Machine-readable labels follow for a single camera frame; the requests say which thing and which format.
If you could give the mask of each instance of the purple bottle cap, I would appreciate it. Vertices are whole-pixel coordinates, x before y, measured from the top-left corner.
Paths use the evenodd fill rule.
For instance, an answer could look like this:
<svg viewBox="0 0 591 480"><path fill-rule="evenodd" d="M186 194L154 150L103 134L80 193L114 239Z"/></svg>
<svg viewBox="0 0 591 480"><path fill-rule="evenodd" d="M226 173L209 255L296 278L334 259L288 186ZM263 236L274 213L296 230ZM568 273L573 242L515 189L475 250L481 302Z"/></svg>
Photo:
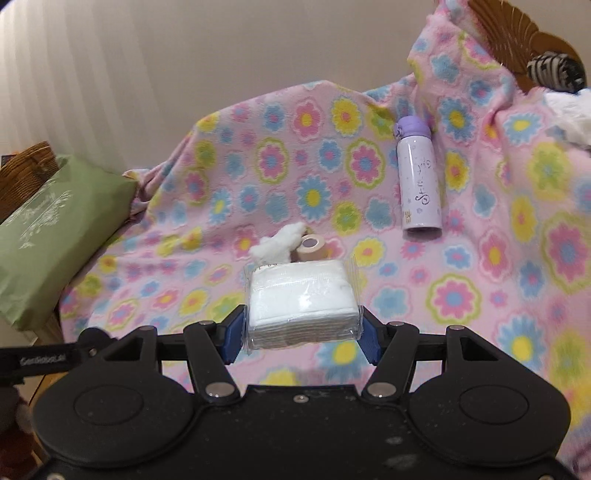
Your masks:
<svg viewBox="0 0 591 480"><path fill-rule="evenodd" d="M413 135L431 138L431 129L416 115L403 116L394 125L394 131L398 140L402 140L405 137L412 137Z"/></svg>

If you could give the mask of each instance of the blue gripper pad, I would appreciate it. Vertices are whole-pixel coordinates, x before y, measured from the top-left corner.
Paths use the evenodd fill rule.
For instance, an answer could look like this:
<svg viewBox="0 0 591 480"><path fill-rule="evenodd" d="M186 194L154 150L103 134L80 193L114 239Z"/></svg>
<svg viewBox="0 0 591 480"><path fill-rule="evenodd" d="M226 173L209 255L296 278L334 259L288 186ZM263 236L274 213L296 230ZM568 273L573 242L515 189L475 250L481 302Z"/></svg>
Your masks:
<svg viewBox="0 0 591 480"><path fill-rule="evenodd" d="M382 349L378 343L378 334L374 326L363 317L363 333L357 340L365 358L372 365L377 365L382 357Z"/></svg>
<svg viewBox="0 0 591 480"><path fill-rule="evenodd" d="M234 363L242 348L242 332L244 329L244 309L236 319L227 326L224 343L219 349L224 364Z"/></svg>

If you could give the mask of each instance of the cotton pad package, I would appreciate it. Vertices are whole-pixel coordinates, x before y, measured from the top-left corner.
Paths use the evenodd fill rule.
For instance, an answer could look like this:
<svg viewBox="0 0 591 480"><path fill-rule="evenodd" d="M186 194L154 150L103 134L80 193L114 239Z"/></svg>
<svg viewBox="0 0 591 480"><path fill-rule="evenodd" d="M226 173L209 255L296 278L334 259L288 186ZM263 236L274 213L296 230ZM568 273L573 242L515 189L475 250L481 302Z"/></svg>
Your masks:
<svg viewBox="0 0 591 480"><path fill-rule="evenodd" d="M247 349L360 338L354 259L263 265L248 278Z"/></svg>

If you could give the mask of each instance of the fleece blanket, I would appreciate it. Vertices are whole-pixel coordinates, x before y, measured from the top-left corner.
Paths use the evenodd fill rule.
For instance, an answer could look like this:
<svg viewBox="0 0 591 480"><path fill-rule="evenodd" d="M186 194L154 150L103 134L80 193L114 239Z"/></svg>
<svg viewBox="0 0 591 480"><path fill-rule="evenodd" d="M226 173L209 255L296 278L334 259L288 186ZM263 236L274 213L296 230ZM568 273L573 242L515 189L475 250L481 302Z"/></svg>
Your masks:
<svg viewBox="0 0 591 480"><path fill-rule="evenodd" d="M558 387L572 409L561 459L583 476L591 161L562 140L543 91L522 94L478 39L448 0L399 82L366 94L314 82L201 119L162 165L128 173L134 216L65 292L66 340L89 326L122 336L221 321L245 301L249 248L302 220L331 258L355 255L363 304L383 322L466 325ZM441 184L443 236L424 242L401 230L392 127L409 114L434 132ZM165 367L190 388L184 365ZM421 363L415 383L439 368ZM350 341L241 354L230 370L243 388L362 385L372 367Z"/></svg>

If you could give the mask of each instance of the purple water bottle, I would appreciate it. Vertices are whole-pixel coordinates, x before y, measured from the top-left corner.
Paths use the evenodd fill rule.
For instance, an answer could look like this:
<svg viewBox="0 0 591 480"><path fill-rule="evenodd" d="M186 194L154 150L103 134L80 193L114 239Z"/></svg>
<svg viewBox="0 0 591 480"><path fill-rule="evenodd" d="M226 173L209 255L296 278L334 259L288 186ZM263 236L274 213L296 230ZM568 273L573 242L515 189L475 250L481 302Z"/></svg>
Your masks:
<svg viewBox="0 0 591 480"><path fill-rule="evenodd" d="M409 231L441 229L439 182L431 130L417 116L405 116L395 126L398 175L402 200L402 228Z"/></svg>

